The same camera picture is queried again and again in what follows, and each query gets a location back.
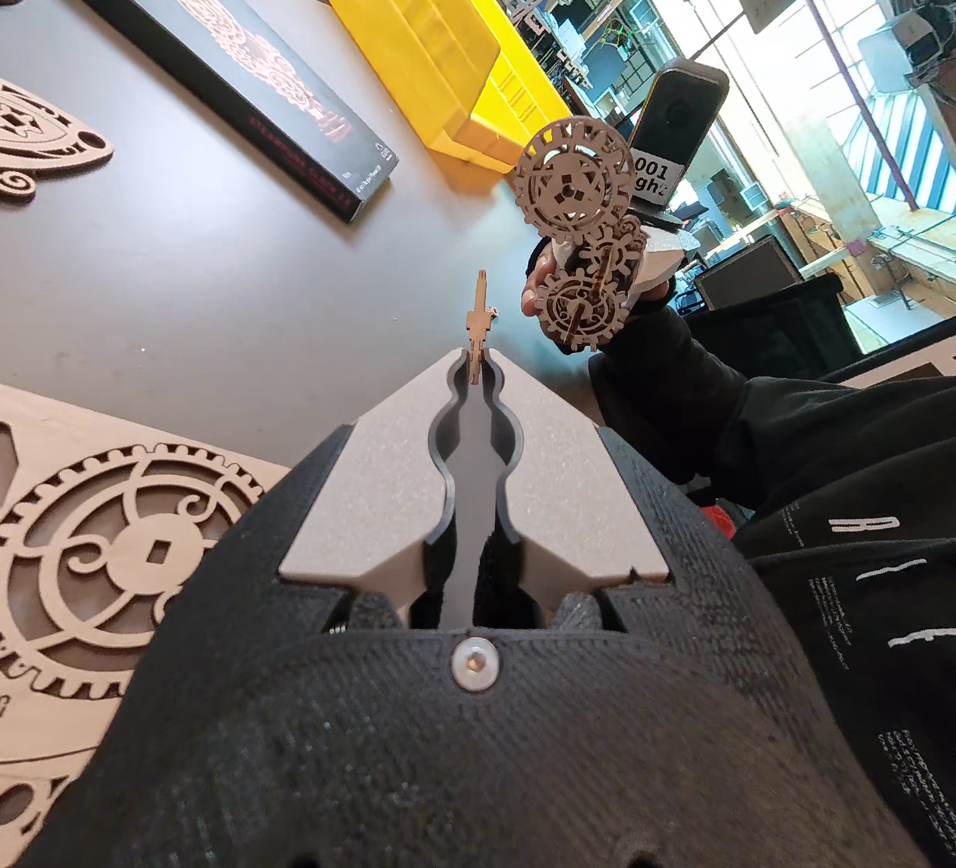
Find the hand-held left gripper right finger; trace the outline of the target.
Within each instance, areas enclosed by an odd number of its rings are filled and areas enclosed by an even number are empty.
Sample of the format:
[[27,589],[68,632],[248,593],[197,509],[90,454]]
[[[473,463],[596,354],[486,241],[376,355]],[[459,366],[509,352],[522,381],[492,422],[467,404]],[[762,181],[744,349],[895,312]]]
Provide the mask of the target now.
[[546,625],[568,595],[665,583],[663,552],[606,445],[619,437],[499,351],[482,374],[504,464],[482,552],[482,624]]

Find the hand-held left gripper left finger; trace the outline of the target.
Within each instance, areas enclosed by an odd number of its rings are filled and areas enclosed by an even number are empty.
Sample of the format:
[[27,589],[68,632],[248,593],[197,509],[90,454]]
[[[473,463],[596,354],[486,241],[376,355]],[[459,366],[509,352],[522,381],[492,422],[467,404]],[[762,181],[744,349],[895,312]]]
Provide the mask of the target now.
[[468,354],[455,349],[348,426],[279,575],[379,593],[405,624],[437,599],[456,555],[448,456],[467,395]]

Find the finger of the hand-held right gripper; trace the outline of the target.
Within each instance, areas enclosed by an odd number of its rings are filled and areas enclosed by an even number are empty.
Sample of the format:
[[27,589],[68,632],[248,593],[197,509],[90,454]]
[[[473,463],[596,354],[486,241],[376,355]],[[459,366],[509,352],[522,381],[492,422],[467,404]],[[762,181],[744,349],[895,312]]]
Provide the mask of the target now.
[[687,252],[697,250],[697,238],[685,229],[670,231],[642,225],[647,236],[643,257],[633,276],[635,288],[655,288],[668,281]]

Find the wooden gear assembly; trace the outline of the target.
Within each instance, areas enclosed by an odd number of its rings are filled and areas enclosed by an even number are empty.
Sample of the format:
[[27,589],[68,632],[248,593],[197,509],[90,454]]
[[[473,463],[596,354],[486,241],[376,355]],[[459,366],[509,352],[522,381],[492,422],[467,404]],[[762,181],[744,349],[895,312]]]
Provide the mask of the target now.
[[559,271],[536,307],[569,352],[596,351],[625,325],[647,236],[628,216],[631,158],[605,122],[573,116],[545,125],[516,169],[517,204],[554,241]]

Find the small wooden axle pin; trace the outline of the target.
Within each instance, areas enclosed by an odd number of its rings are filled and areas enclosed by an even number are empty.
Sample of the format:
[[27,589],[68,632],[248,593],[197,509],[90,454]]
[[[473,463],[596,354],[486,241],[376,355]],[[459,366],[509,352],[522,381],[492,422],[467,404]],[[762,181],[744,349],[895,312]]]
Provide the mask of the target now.
[[466,326],[470,338],[469,383],[478,384],[482,372],[484,344],[491,325],[498,316],[494,307],[486,304],[486,270],[479,271],[475,287],[474,307],[467,313]]

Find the wooden puzzle sheet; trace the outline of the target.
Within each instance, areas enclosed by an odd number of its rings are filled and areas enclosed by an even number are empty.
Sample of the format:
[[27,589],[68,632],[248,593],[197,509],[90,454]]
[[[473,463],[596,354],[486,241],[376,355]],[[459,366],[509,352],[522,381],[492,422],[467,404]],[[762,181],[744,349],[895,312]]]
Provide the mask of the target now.
[[288,468],[2,386],[1,864],[102,742],[185,581]]

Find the ornate wooden bracket piece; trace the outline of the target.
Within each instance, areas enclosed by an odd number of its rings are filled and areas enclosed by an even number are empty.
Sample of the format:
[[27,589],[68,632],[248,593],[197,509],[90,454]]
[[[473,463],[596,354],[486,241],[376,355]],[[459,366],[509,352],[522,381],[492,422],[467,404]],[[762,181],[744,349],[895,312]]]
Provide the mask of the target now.
[[37,179],[109,161],[113,145],[75,115],[1,81],[1,196],[33,199]]

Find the person's right hand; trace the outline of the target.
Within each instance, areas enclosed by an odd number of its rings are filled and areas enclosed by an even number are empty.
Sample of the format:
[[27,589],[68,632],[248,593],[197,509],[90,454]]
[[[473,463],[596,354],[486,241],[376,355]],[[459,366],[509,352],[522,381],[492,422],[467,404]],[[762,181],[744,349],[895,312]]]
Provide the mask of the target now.
[[533,319],[539,324],[548,339],[557,345],[561,345],[561,339],[548,330],[536,307],[538,290],[547,283],[550,277],[555,277],[558,271],[559,264],[554,251],[554,241],[550,238],[542,238],[530,258],[529,273],[520,298],[520,309],[525,317]]

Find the dark computer monitor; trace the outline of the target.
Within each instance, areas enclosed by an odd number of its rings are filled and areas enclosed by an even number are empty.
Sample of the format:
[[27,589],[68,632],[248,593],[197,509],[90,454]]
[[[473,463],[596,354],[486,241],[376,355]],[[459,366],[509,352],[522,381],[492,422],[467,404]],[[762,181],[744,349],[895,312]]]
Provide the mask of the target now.
[[685,316],[691,335],[745,377],[818,380],[863,358],[831,272],[804,279],[766,236],[700,273],[705,308]]

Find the white ceiling projector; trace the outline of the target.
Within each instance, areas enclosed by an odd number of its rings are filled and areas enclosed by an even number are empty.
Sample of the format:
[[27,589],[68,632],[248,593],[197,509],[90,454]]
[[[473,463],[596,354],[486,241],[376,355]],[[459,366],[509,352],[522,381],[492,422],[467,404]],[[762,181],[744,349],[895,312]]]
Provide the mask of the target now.
[[946,8],[929,5],[894,16],[858,43],[875,91],[895,95],[927,84],[950,50],[954,25]]

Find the black framed marker board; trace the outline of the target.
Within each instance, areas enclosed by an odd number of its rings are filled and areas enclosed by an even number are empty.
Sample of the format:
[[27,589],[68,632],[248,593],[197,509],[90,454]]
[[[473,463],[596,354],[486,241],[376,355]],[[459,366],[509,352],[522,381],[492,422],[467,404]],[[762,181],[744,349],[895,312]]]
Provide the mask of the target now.
[[955,336],[881,364],[842,385],[853,388],[935,377],[955,377]]

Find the yellow plastic bin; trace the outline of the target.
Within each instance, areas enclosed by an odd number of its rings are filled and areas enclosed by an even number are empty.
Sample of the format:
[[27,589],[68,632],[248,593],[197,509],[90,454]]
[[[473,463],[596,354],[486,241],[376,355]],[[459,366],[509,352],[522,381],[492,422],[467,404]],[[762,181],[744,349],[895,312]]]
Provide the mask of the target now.
[[507,173],[567,104],[497,0],[328,0],[429,149]]

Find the person's black hoodie torso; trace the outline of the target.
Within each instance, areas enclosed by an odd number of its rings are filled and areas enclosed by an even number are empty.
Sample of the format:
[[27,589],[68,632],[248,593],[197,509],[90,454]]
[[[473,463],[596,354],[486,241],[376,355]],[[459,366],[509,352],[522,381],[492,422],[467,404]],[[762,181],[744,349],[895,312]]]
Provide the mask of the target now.
[[854,754],[933,866],[954,866],[954,379],[756,378],[715,452],[735,535]]

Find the black puzzle box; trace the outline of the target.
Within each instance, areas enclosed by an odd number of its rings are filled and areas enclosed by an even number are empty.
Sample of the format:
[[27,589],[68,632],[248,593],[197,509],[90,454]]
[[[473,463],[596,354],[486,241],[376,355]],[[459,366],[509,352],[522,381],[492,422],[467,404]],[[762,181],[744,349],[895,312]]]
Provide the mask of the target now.
[[395,152],[245,0],[82,0],[345,222]]

